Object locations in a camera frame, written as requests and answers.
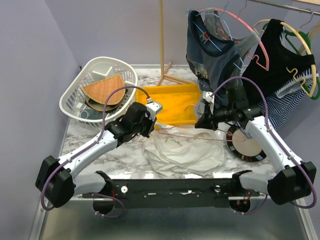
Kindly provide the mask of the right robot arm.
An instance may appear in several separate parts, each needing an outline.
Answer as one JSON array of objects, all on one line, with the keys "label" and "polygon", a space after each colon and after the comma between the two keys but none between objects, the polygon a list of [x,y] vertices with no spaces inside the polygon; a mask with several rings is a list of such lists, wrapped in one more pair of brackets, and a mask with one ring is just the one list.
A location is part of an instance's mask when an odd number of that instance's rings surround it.
[{"label": "right robot arm", "polygon": [[301,205],[302,209],[313,208],[318,196],[314,187],[317,172],[312,162],[304,162],[297,156],[274,130],[269,122],[268,109],[250,105],[242,86],[228,89],[227,106],[215,108],[215,93],[204,91],[202,102],[204,112],[196,128],[217,130],[219,123],[238,122],[260,145],[270,160],[275,176],[258,174],[253,171],[236,173],[230,183],[230,191],[241,196],[247,190],[269,195],[274,203],[294,204],[296,200],[312,196],[309,205]]}]

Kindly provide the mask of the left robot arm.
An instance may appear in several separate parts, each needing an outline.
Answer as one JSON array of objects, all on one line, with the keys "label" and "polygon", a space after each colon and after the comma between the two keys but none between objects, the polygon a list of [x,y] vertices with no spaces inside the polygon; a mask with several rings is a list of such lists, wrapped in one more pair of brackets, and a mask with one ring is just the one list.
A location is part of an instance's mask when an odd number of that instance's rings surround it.
[{"label": "left robot arm", "polygon": [[75,183],[77,176],[99,157],[135,136],[148,138],[162,108],[156,101],[147,104],[134,102],[124,115],[108,122],[94,138],[76,150],[58,158],[47,156],[41,163],[35,181],[35,186],[40,191],[42,207],[50,210],[45,205],[45,200],[48,200],[53,208],[59,208],[73,196],[90,192],[95,192],[101,198],[107,197],[111,191],[108,182],[99,180],[94,186],[83,186]]}]

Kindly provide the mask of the white tank top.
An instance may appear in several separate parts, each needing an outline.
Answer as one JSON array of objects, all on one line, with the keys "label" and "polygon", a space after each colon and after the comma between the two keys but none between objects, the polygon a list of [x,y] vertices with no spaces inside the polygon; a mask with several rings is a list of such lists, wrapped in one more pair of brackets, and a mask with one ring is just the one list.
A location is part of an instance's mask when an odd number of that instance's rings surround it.
[{"label": "white tank top", "polygon": [[[189,129],[185,126],[184,129],[173,128],[162,132],[221,140],[212,130],[190,126]],[[166,177],[175,174],[209,176],[226,160],[222,141],[169,137],[156,130],[143,143],[142,149],[152,169]]]}]

